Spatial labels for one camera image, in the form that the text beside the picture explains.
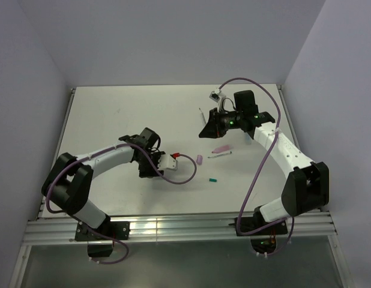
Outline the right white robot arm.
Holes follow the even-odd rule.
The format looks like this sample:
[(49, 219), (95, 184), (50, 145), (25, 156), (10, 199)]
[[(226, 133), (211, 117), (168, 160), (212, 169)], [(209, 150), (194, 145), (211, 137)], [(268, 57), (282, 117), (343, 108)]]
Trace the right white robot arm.
[(329, 168), (304, 155), (278, 128), (268, 112), (260, 112), (251, 90), (234, 94), (234, 110), (223, 106), (226, 96), (216, 89), (210, 99), (217, 106), (210, 110), (208, 122), (199, 133), (200, 138), (217, 139), (228, 130), (240, 129), (267, 150), (286, 177), (281, 196), (258, 207), (253, 219), (255, 231), (268, 233), (274, 221), (296, 217), (329, 202)]

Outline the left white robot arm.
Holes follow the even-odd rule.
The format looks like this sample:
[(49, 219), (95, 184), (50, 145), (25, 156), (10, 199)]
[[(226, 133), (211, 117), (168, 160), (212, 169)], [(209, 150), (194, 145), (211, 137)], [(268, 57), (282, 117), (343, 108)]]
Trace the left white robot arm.
[(140, 178), (153, 178), (164, 152), (155, 145), (160, 136), (149, 128), (140, 134), (122, 136), (115, 146), (102, 148), (88, 156), (61, 154), (49, 172), (41, 193), (64, 212), (89, 226), (95, 239), (104, 239), (110, 232), (110, 217), (89, 200), (91, 182), (116, 166), (137, 162)]

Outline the teal thin pen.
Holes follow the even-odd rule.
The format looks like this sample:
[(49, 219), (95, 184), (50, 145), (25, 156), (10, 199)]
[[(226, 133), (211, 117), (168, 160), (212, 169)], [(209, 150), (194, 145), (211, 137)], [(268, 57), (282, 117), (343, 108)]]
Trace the teal thin pen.
[(219, 154), (216, 154), (216, 155), (210, 155), (207, 158), (213, 159), (213, 158), (224, 157), (224, 156), (231, 155), (231, 154), (232, 154), (232, 151), (228, 151), (228, 152), (219, 153)]

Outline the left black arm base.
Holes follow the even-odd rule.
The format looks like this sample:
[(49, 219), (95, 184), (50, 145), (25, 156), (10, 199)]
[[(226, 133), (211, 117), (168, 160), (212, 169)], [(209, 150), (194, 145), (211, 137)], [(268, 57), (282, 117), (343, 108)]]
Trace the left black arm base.
[(85, 223), (78, 223), (74, 240), (87, 242), (87, 253), (92, 259), (103, 260), (115, 252), (117, 244), (124, 247), (123, 259), (129, 254), (128, 246), (123, 241), (128, 240), (130, 233), (129, 221), (108, 221), (99, 228), (89, 228)]

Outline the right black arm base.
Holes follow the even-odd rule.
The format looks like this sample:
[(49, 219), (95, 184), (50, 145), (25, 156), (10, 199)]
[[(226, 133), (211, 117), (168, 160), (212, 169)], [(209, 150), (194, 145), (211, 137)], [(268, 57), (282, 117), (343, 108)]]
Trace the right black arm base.
[(254, 232), (256, 229), (260, 229), (266, 226), (268, 223), (262, 220), (256, 220), (255, 217), (243, 217), (240, 222), (240, 229), (237, 229), (238, 217), (234, 218), (234, 222), (230, 223), (235, 230), (237, 236), (277, 236), (277, 235), (287, 235), (288, 228), (286, 221), (273, 224), (262, 230)]

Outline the light blue highlighter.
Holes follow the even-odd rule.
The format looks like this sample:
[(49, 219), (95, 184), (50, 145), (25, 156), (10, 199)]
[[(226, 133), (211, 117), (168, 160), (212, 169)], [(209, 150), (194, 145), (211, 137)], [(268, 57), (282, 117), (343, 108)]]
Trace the light blue highlighter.
[(250, 137), (249, 134), (245, 133), (244, 138), (245, 138), (246, 145), (251, 145), (252, 144), (252, 138)]

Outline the white thin pen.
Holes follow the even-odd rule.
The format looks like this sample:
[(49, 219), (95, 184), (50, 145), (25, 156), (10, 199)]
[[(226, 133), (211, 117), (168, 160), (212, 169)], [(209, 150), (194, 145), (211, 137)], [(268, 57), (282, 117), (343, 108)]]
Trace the white thin pen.
[(207, 124), (207, 122), (205, 120), (204, 113), (200, 108), (199, 108), (199, 111), (200, 111), (200, 118), (201, 118), (201, 121), (202, 121), (202, 125), (205, 126)]

